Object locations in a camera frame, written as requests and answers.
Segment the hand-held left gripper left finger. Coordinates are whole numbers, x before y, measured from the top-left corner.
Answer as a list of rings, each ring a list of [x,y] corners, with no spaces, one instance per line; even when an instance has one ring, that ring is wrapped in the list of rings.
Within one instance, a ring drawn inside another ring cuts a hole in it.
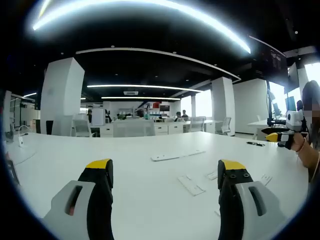
[[[78,180],[68,182],[51,200],[43,218],[59,240],[112,240],[113,161],[89,163]]]

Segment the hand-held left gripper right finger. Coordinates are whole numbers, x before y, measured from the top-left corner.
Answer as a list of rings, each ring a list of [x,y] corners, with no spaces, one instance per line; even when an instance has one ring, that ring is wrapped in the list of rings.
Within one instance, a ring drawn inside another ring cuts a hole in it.
[[[221,159],[217,165],[220,240],[267,240],[285,222],[279,199],[246,167]]]

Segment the person's right hand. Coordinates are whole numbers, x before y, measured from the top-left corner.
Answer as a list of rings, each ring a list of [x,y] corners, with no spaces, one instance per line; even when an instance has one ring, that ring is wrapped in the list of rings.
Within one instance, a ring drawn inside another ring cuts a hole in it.
[[[291,145],[291,150],[293,150],[296,153],[298,153],[303,148],[305,143],[306,143],[306,138],[303,137],[303,135],[301,133],[296,132],[293,135],[293,142],[292,142],[292,145]]]

